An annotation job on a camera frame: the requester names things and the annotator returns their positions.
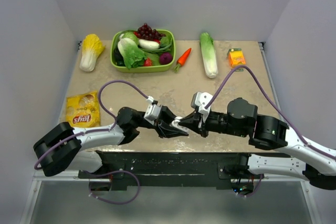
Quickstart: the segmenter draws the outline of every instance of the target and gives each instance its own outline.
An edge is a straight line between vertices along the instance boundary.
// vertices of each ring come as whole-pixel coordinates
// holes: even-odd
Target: white bracket
[[[198,112],[202,114],[203,122],[206,121],[210,114],[211,106],[209,108],[205,108],[205,106],[209,103],[212,99],[212,95],[207,92],[197,92],[193,96],[193,100],[191,102],[191,107],[196,108],[198,107]]]
[[[154,98],[149,96],[146,99],[146,102],[149,103],[145,116],[143,117],[146,121],[154,125],[154,120],[159,117],[160,111],[161,111],[161,106],[157,104],[153,104]]]

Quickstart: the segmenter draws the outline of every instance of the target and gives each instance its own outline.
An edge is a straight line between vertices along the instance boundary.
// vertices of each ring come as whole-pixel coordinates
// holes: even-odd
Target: green leaf
[[[151,59],[153,66],[159,66],[160,61],[159,58],[160,56],[157,54],[151,54],[150,52],[145,52],[146,56]]]
[[[169,46],[171,43],[172,37],[170,35],[167,35],[166,37],[162,37],[160,40],[160,47],[166,47]]]
[[[126,33],[124,33],[122,38],[123,39],[130,38],[131,40],[133,40],[136,43],[137,46],[139,45],[139,39],[137,38],[137,36],[132,31],[127,31]]]

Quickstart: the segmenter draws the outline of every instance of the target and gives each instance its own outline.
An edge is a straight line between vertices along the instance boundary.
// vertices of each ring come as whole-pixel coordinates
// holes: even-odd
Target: yellow chip bag
[[[67,98],[65,119],[72,127],[96,127],[100,125],[97,91]]]

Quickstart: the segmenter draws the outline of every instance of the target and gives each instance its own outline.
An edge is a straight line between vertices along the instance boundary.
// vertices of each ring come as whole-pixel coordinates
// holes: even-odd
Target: red grapes
[[[160,40],[162,37],[165,37],[166,34],[160,34],[156,29],[152,29],[147,23],[138,29],[138,38],[147,39],[147,40]]]

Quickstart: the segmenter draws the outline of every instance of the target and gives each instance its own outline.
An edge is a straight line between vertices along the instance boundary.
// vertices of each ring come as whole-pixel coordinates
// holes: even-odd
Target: lay's logo
[[[88,123],[91,121],[91,115],[78,115],[72,119],[72,123]]]

